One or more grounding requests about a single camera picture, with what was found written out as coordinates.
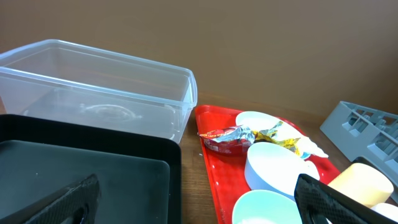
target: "wooden table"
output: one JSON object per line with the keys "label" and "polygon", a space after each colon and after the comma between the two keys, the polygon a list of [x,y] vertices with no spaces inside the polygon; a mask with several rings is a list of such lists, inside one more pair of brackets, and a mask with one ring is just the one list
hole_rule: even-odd
{"label": "wooden table", "polygon": [[[253,110],[283,117],[300,127],[312,141],[318,144],[330,156],[329,159],[340,171],[351,164],[320,131],[319,127],[325,120],[323,117],[302,111],[249,101],[238,101],[204,93],[199,94],[198,105],[217,105],[246,111]],[[0,114],[5,112],[0,102]],[[182,151],[183,224],[213,224],[217,223],[217,218],[197,132],[195,112],[192,111],[180,143]]]}

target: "gray dish rack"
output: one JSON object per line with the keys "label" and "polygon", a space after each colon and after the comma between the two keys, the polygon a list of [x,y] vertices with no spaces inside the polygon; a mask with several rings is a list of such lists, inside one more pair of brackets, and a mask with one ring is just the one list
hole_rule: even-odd
{"label": "gray dish rack", "polygon": [[386,175],[398,202],[398,115],[341,101],[320,129],[351,162],[363,157]]}

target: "foil wrapper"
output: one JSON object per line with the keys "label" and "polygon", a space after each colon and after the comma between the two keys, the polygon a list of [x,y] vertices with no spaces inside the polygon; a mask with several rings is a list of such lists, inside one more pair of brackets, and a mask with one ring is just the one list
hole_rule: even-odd
{"label": "foil wrapper", "polygon": [[243,154],[254,143],[256,135],[246,126],[233,126],[199,134],[205,146],[223,154]]}

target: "brown wall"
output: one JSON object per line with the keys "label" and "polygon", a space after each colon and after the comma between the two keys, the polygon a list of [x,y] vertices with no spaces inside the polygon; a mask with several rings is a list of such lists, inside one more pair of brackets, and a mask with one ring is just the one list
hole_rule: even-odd
{"label": "brown wall", "polygon": [[187,67],[205,93],[398,113],[396,0],[0,1],[0,52],[43,39]]}

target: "yellow cup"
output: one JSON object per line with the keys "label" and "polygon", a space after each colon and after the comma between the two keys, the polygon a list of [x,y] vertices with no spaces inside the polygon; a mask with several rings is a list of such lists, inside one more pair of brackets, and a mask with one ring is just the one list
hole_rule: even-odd
{"label": "yellow cup", "polygon": [[385,202],[394,191],[385,175],[362,163],[349,166],[328,186],[369,208]]}

